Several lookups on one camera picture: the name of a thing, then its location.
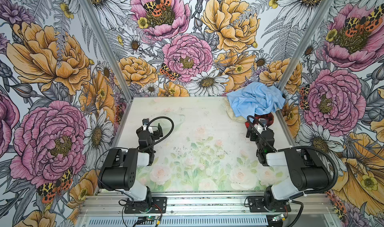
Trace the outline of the red black plaid cloth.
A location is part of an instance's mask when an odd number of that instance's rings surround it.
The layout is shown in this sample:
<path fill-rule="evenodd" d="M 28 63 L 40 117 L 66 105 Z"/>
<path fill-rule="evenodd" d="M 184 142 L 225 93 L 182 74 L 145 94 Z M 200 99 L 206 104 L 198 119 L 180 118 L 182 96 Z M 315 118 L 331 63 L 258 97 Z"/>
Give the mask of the red black plaid cloth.
<path fill-rule="evenodd" d="M 258 122 L 261 122 L 264 128 L 269 128 L 274 123 L 274 115 L 272 113 L 263 114 L 263 115 L 255 114 L 254 117 L 251 117 L 249 115 L 249 117 L 254 127 L 258 126 Z"/>

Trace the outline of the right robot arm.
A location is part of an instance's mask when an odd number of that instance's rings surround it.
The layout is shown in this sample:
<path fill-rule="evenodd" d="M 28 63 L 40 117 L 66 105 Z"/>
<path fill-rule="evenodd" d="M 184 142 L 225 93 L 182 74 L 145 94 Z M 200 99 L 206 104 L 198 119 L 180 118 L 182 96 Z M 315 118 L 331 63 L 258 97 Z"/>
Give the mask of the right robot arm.
<path fill-rule="evenodd" d="M 331 164 L 332 158 L 322 150 L 310 146 L 288 147 L 276 150 L 274 133 L 267 127 L 259 132 L 254 125 L 247 127 L 247 135 L 257 145 L 257 157 L 266 167 L 286 167 L 289 177 L 284 181 L 266 188 L 263 197 L 250 197 L 250 210 L 264 208 L 264 212 L 290 211 L 289 201 L 305 194 L 318 194 L 330 190 L 337 181 L 338 170 L 333 174 L 324 165 L 320 156 Z"/>

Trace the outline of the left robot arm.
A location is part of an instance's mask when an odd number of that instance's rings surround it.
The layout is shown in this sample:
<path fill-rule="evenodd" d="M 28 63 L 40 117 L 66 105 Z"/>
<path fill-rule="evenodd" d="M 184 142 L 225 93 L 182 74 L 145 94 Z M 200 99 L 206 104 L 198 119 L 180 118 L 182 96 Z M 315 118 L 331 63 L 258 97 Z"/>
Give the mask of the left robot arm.
<path fill-rule="evenodd" d="M 151 166 L 155 159 L 152 144 L 163 137 L 158 126 L 142 126 L 137 130 L 138 148 L 110 149 L 98 175 L 100 189 L 117 191 L 128 198 L 125 213 L 154 212 L 155 206 L 149 187 L 136 180 L 138 167 Z"/>

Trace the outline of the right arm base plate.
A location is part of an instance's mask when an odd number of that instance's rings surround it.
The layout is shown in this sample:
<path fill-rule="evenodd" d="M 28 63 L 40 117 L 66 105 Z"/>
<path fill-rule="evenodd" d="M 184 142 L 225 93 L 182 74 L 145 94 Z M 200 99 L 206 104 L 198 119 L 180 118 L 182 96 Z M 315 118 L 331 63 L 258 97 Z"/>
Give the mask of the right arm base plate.
<path fill-rule="evenodd" d="M 291 207 L 288 201 L 266 200 L 262 196 L 249 196 L 244 201 L 244 206 L 251 213 L 289 213 Z"/>

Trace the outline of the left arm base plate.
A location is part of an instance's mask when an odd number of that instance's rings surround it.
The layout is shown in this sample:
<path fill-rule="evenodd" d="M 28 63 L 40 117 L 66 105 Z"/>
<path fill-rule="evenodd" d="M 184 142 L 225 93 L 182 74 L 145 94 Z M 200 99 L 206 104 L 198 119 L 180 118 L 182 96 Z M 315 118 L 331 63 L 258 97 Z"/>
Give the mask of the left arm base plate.
<path fill-rule="evenodd" d="M 124 205 L 124 214 L 164 214 L 167 211 L 167 197 L 152 197 L 152 199 L 132 202 Z"/>

